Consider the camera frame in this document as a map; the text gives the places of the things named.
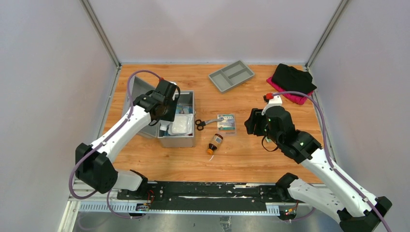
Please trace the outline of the blue cotton pouch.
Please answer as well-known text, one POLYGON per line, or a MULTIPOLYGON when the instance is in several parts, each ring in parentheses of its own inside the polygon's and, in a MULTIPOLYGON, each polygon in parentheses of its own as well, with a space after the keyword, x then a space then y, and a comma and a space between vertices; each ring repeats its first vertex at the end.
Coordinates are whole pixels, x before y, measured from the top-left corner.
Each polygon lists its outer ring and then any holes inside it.
POLYGON ((193 114, 193 107, 191 105, 181 105, 176 106, 176 114, 193 114))

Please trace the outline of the white gauze packet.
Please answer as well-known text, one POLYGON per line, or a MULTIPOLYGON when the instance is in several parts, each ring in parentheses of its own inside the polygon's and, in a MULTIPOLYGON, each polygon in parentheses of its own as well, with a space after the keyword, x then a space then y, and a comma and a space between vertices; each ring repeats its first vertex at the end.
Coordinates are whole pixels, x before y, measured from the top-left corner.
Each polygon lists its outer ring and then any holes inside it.
POLYGON ((170 135, 188 135, 192 133, 193 114, 177 114, 169 127, 170 135))

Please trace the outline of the grey metal case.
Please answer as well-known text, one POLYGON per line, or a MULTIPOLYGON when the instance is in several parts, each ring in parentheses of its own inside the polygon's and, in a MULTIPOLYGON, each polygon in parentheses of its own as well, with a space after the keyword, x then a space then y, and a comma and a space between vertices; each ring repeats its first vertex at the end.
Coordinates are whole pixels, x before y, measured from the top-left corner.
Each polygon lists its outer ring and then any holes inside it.
POLYGON ((195 146, 195 94, 192 90, 182 90, 176 105, 173 122, 159 121, 154 126, 145 126, 138 135, 158 139, 163 147, 195 146))

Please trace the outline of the brown medicine bottle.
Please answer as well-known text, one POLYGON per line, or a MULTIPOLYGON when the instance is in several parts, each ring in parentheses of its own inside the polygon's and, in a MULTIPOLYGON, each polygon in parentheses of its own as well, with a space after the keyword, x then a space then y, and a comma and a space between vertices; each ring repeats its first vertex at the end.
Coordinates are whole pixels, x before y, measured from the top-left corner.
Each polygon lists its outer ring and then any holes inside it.
POLYGON ((215 151, 218 149, 218 147, 222 143, 222 141, 223 141, 223 136, 218 133, 215 133, 213 138, 208 144, 208 148, 206 150, 207 154, 213 156, 215 151))

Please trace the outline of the white medicine bottle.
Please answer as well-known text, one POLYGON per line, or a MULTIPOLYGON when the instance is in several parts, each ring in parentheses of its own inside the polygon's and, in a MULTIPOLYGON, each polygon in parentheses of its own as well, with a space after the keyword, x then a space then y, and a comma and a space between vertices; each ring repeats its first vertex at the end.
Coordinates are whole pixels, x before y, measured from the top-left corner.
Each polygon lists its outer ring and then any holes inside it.
POLYGON ((168 131, 169 127, 172 125, 172 122, 164 121, 164 120, 160 120, 159 123, 160 123, 159 129, 161 131, 168 131))

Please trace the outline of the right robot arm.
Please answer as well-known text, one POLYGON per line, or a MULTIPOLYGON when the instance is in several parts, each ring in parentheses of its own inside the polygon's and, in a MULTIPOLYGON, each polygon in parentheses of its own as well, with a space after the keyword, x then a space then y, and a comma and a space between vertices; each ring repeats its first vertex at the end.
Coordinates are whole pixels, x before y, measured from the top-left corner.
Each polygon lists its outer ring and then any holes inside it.
POLYGON ((385 222, 391 201, 375 196, 349 177, 327 157, 312 135, 295 128, 291 114, 282 106, 253 108, 244 125, 248 134, 274 142, 285 156, 310 170, 331 191, 328 193, 286 173, 276 182, 279 200, 288 202, 292 198, 307 203, 331 217, 344 232, 372 232, 385 222))

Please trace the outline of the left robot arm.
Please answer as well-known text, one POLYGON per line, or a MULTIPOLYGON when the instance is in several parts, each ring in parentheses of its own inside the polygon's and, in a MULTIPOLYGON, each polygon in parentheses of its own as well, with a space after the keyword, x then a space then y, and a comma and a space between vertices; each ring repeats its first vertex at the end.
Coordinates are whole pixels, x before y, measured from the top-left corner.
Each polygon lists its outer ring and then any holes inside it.
POLYGON ((148 194, 146 178, 136 171, 117 170, 113 163, 125 145, 143 128, 175 118, 180 88, 160 80, 154 90, 136 97, 126 114, 103 136, 76 151, 75 176, 101 194, 126 189, 137 200, 148 194))

